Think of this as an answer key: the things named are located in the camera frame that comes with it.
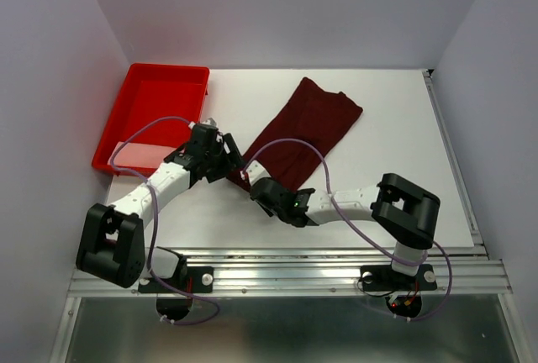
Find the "dark red t shirt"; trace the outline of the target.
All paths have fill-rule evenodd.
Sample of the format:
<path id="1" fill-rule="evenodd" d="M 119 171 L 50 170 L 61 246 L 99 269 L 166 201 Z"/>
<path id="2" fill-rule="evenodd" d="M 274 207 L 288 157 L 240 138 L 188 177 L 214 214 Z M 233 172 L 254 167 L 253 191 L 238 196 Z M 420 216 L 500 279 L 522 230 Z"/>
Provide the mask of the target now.
<path id="1" fill-rule="evenodd" d="M 360 118 L 363 108 L 343 92 L 327 92 L 304 77 L 277 116 L 243 154 L 257 160 L 289 190 L 298 190 L 320 164 L 310 143 L 323 156 L 344 138 Z"/>

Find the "red plastic tray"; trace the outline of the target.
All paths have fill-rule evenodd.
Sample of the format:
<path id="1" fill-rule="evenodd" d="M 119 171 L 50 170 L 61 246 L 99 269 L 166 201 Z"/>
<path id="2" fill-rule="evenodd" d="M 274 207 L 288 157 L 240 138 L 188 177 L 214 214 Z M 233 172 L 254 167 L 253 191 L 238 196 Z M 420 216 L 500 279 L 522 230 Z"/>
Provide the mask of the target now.
<path id="1" fill-rule="evenodd" d="M 158 118 L 177 116 L 200 120 L 208 89 L 206 66 L 174 66 L 134 63 L 113 104 L 92 167 L 115 174 L 109 164 L 113 152 L 132 134 Z M 190 137 L 190 129 L 177 120 L 159 122 L 137 136 L 115 158 L 116 166 L 128 166 L 149 176 L 164 157 Z"/>

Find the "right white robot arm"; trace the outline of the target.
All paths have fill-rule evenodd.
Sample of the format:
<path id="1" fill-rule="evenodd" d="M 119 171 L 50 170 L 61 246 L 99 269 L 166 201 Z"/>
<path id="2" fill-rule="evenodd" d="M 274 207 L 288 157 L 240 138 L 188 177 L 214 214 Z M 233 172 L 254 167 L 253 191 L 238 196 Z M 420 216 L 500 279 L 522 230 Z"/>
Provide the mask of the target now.
<path id="1" fill-rule="evenodd" d="M 373 245 L 354 223 L 379 224 L 396 240 L 387 267 L 387 278 L 396 287 L 406 287 L 416 279 L 426 251 L 434 245 L 440 199 L 397 174 L 384 174 L 374 186 L 337 192 L 313 188 L 293 192 L 268 175 L 249 178 L 251 200 L 293 227 L 343 221 Z"/>

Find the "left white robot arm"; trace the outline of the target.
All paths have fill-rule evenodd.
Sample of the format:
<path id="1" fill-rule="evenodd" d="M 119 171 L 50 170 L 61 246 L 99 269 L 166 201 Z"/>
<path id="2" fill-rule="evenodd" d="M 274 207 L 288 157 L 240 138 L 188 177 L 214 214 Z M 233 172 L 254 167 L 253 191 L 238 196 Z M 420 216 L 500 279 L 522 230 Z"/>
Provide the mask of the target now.
<path id="1" fill-rule="evenodd" d="M 202 179 L 215 182 L 245 165 L 232 134 L 198 124 L 190 140 L 167 155 L 133 191 L 109 205 L 96 203 L 85 217 L 76 268 L 131 287 L 150 278 L 155 246 L 145 245 L 145 229 L 158 228 L 159 212 Z"/>

